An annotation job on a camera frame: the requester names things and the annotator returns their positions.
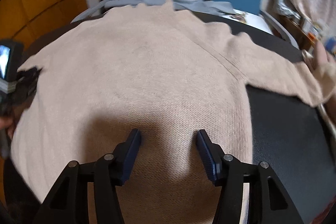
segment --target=table surface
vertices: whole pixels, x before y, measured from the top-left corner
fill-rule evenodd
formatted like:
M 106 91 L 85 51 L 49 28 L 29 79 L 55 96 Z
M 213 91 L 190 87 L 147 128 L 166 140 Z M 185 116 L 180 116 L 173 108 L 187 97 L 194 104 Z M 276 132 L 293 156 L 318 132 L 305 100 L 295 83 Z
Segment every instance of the table surface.
M 194 13 L 204 22 L 224 22 L 233 34 L 246 32 L 254 43 L 291 62 L 303 61 L 291 44 L 246 24 Z M 37 53 L 68 30 L 72 23 L 36 40 L 25 58 Z M 253 128 L 253 163 L 270 163 L 287 189 L 304 223 L 325 209 L 336 195 L 336 172 L 328 145 L 329 133 L 316 109 L 298 98 L 247 86 Z

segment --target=device screen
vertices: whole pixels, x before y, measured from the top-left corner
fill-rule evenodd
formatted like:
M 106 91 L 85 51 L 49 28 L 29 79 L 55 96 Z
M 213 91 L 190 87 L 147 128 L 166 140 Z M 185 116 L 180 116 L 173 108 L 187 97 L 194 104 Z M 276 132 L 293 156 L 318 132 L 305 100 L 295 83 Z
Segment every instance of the device screen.
M 2 79 L 4 79 L 6 76 L 6 69 L 10 51 L 11 49 L 9 47 L 0 45 L 0 74 Z

